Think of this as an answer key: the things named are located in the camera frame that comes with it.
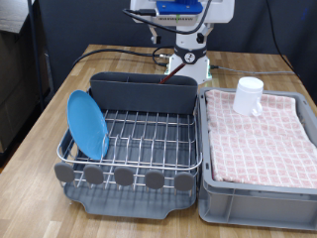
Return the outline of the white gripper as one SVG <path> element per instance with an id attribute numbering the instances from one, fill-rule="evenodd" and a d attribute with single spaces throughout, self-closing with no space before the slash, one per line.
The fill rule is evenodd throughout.
<path id="1" fill-rule="evenodd" d="M 204 13 L 204 23 L 198 30 L 196 41 L 205 44 L 214 23 L 228 23 L 234 15 L 235 0 L 131 0 L 132 11 L 155 10 L 154 16 L 143 16 L 143 19 L 161 25 L 195 25 Z M 161 36 L 156 28 L 149 26 L 151 41 L 157 45 Z"/>

